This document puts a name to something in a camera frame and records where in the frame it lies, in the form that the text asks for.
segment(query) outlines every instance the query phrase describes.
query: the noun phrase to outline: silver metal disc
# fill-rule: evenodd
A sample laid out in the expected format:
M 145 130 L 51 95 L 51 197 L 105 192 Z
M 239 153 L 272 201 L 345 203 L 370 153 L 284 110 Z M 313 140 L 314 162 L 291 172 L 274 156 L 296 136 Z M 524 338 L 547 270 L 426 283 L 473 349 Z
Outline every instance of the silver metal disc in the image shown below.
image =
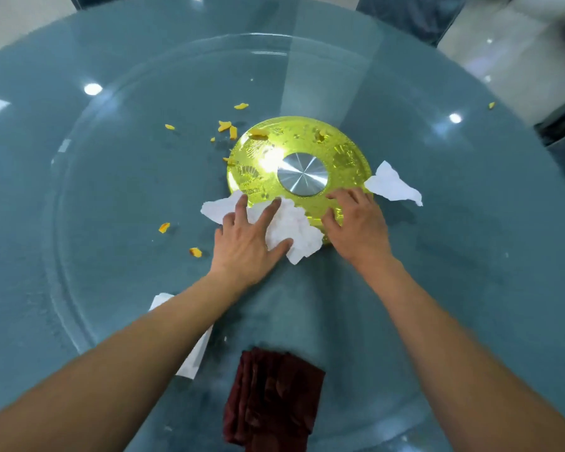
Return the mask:
M 278 180 L 295 195 L 312 196 L 326 187 L 328 172 L 314 155 L 296 152 L 282 160 L 278 167 Z

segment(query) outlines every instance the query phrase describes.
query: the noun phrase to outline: torn white paper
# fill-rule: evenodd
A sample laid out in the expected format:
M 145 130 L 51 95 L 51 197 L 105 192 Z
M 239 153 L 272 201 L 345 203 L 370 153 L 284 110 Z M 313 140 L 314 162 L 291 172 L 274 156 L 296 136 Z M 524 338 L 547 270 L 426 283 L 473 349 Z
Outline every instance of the torn white paper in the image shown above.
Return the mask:
M 207 201 L 203 203 L 201 213 L 221 225 L 224 216 L 234 212 L 234 206 L 242 195 L 243 192 L 237 190 L 228 198 Z M 249 223 L 256 223 L 270 203 L 272 202 L 264 201 L 248 208 Z M 272 250 L 279 242 L 286 238 L 293 238 L 293 246 L 287 252 L 287 258 L 291 263 L 297 265 L 302 258 L 309 257 L 322 247 L 323 236 L 319 229 L 309 224 L 305 216 L 305 209 L 296 207 L 293 200 L 282 197 L 281 206 L 266 231 L 266 245 L 269 250 Z
M 397 171 L 386 161 L 379 165 L 377 173 L 368 178 L 364 186 L 389 201 L 412 200 L 419 206 L 423 205 L 421 192 L 402 181 Z
M 173 295 L 170 295 L 169 293 L 160 293 L 153 299 L 153 303 L 151 304 L 149 311 L 165 303 L 171 297 L 173 297 Z M 210 326 L 203 336 L 201 336 L 201 338 L 197 341 L 193 350 L 190 351 L 188 357 L 186 357 L 186 360 L 184 360 L 184 363 L 180 366 L 176 376 L 187 377 L 189 379 L 195 378 L 197 371 L 199 371 L 201 360 L 203 360 L 203 355 L 205 354 L 207 342 L 211 335 L 211 328 L 213 328 L 213 326 Z

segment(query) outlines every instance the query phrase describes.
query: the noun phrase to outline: glass tabletop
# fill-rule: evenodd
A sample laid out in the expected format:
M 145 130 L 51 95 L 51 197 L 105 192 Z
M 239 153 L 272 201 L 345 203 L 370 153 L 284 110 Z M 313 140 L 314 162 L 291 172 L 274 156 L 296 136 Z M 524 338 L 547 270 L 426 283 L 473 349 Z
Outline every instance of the glass tabletop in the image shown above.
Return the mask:
M 379 200 L 395 255 L 565 415 L 565 180 L 435 49 L 311 0 L 124 0 L 0 51 L 0 100 L 0 406 L 207 273 L 199 210 L 228 195 L 233 147 L 218 121 L 306 116 L 422 192 L 422 208 Z M 326 371 L 309 450 L 449 449 L 384 308 L 330 247 L 215 324 L 196 379 L 171 382 L 129 449 L 234 450 L 223 405 L 254 345 Z

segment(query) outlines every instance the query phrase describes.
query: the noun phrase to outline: person's left arm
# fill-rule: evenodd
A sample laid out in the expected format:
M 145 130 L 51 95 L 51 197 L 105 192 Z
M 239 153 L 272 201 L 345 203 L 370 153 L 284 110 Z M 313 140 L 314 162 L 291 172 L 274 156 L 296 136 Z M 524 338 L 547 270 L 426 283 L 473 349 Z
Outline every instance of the person's left arm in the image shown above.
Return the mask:
M 216 230 L 209 274 L 0 411 L 0 452 L 122 451 L 205 330 L 291 247 L 266 247 L 279 206 L 251 225 L 243 195 Z

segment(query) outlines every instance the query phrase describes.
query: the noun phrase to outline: person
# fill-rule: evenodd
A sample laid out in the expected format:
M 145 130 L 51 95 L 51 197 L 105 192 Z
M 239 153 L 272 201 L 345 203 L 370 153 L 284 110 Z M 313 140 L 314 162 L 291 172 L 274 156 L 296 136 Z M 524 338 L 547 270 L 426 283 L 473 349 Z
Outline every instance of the person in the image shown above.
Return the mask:
M 393 257 L 383 213 L 362 189 L 328 195 L 332 245 L 381 299 L 429 404 L 456 451 L 565 451 L 565 418 L 512 374 L 424 291 Z M 247 196 L 216 230 L 210 272 L 0 411 L 0 452 L 121 451 L 197 340 L 291 247 L 268 251 L 280 206 L 247 221 Z

